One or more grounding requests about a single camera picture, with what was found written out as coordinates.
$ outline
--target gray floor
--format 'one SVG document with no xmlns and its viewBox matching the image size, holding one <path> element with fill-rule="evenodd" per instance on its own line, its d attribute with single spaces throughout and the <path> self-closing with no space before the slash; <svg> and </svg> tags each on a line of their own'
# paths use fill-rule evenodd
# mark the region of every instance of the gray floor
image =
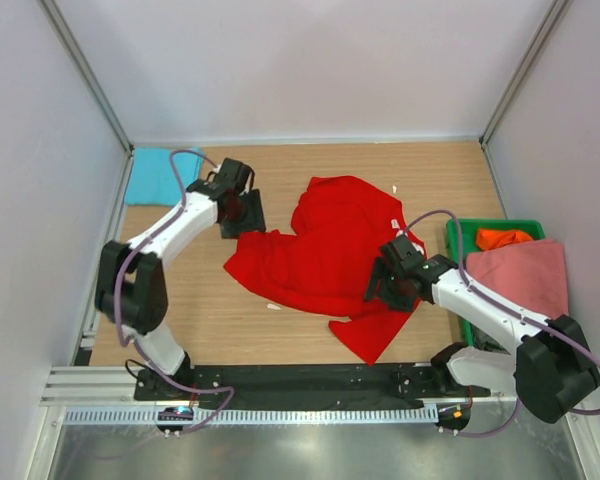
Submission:
<svg viewBox="0 0 600 480">
<path fill-rule="evenodd" d="M 470 430 L 502 423 L 512 404 L 474 406 Z M 430 425 L 218 427 L 149 439 L 155 427 L 64 427 L 54 480 L 584 479 L 566 423 L 522 409 L 484 440 Z M 95 460 L 89 455 L 119 456 Z"/>
</svg>

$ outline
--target white frame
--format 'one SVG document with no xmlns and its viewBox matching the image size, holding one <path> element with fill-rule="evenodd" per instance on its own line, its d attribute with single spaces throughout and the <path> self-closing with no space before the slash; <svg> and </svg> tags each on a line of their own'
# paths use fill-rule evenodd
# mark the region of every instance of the white frame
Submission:
<svg viewBox="0 0 600 480">
<path fill-rule="evenodd" d="M 96 76 L 89 66 L 89 62 L 71 33 L 55 0 L 37 1 L 43 11 L 47 14 L 50 25 L 63 43 L 67 54 L 74 62 L 96 103 L 100 106 L 102 113 L 107 118 L 112 131 L 115 133 L 120 144 L 128 154 L 128 161 L 108 222 L 106 238 L 104 238 L 103 241 L 117 238 L 120 234 L 126 213 L 123 200 L 129 176 L 131 174 L 134 145 L 129 141 L 113 107 L 100 87 Z M 571 0 L 554 0 L 552 2 L 531 40 L 522 61 L 518 65 L 518 68 L 503 93 L 500 102 L 494 110 L 485 128 L 484 134 L 480 138 L 475 138 L 475 140 L 480 142 L 489 166 L 491 166 L 489 142 L 493 138 L 500 121 L 504 117 L 512 101 L 523 87 L 524 81 L 533 70 L 544 47 L 559 25 L 560 20 L 564 17 L 570 4 Z M 493 178 L 496 183 L 496 190 L 499 192 L 500 189 L 498 188 L 497 180 L 495 176 L 493 176 Z M 91 286 L 87 304 L 83 307 L 82 335 L 76 341 L 76 352 L 80 347 L 87 349 L 93 347 L 99 322 L 99 314 L 96 312 L 92 300 L 94 288 L 95 278 L 93 285 Z M 60 430 L 67 407 L 77 405 L 133 405 L 136 403 L 133 400 L 134 387 L 134 380 L 122 367 L 67 366 L 52 368 L 45 393 L 41 398 L 38 441 L 34 452 L 32 452 L 27 478 L 33 480 L 46 478 L 48 476 L 51 470 L 55 450 L 60 440 Z M 429 400 L 432 402 L 438 400 L 446 403 L 453 401 L 454 399 Z M 477 401 L 501 400 L 502 398 L 499 397 L 477 399 Z M 567 422 L 587 478 L 600 479 L 600 454 L 596 444 L 596 439 L 599 437 L 592 430 L 591 423 L 587 420 L 587 417 L 576 417 L 574 415 L 567 415 Z"/>
</svg>

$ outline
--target white panel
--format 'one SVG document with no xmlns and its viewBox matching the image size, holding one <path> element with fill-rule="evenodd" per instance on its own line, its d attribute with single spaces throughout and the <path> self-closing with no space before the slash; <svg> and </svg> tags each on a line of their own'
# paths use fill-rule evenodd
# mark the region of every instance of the white panel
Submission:
<svg viewBox="0 0 600 480">
<path fill-rule="evenodd" d="M 124 155 L 32 0 L 0 0 L 0 480 L 24 478 Z"/>
<path fill-rule="evenodd" d="M 565 243 L 572 314 L 600 356 L 600 0 L 573 2 L 490 150 L 508 215 Z"/>
<path fill-rule="evenodd" d="M 473 136 L 549 0 L 60 0 L 130 138 Z"/>
</svg>

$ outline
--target wood surface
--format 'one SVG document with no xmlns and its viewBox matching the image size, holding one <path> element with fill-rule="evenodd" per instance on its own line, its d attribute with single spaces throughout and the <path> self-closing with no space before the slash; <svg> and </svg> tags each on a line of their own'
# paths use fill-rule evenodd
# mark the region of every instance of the wood surface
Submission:
<svg viewBox="0 0 600 480">
<path fill-rule="evenodd" d="M 461 217 L 501 218 L 489 168 L 477 142 L 209 147 L 220 162 L 241 160 L 256 171 L 267 228 L 292 233 L 291 214 L 312 176 L 355 175 L 393 194 L 405 220 L 436 208 Z M 121 238 L 127 240 L 168 211 L 129 207 Z M 437 216 L 414 232 L 430 254 L 446 252 L 445 223 Z M 329 317 L 290 308 L 267 308 L 223 269 L 234 240 L 221 240 L 218 227 L 196 238 L 167 271 L 167 321 L 196 364 L 359 363 L 327 327 Z M 458 319 L 422 304 L 381 356 L 381 362 L 427 361 L 460 338 Z M 137 358 L 118 346 L 115 329 L 100 322 L 92 365 L 121 365 Z"/>
</svg>

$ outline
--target green basket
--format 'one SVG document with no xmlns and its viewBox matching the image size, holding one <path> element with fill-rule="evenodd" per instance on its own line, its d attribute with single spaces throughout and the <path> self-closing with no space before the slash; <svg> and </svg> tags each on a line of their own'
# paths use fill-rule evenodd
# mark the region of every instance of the green basket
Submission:
<svg viewBox="0 0 600 480">
<path fill-rule="evenodd" d="M 493 218 L 460 218 L 460 228 L 462 229 L 463 256 L 465 261 L 467 255 L 481 250 L 476 245 L 476 235 L 479 228 L 490 228 L 492 230 L 522 230 L 531 235 L 534 240 L 545 238 L 542 225 L 535 220 L 502 220 Z M 458 259 L 458 232 L 453 220 L 447 222 L 447 249 L 451 252 L 451 258 L 455 262 Z M 464 318 L 462 319 L 462 330 L 464 338 L 471 346 L 475 345 L 473 327 Z"/>
</svg>

